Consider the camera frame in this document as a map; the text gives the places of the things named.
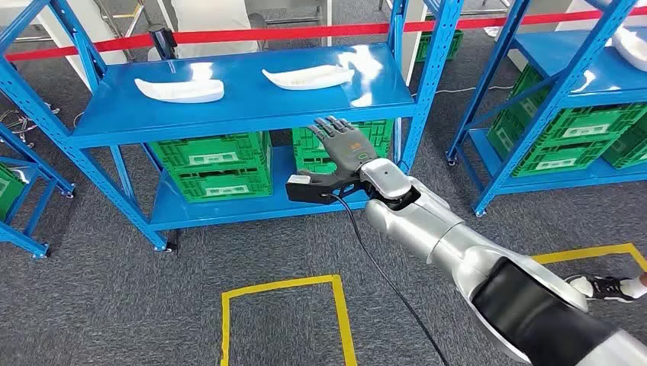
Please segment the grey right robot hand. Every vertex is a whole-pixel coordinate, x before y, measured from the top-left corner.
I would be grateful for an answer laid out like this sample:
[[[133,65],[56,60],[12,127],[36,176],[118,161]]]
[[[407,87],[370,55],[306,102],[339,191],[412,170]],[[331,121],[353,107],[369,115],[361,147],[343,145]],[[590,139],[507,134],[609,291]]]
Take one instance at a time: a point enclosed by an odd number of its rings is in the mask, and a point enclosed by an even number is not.
[[[353,182],[358,178],[358,170],[363,164],[378,158],[366,135],[345,119],[319,117],[307,128],[319,139],[336,164],[336,170],[330,174],[305,172],[315,186],[336,187]]]

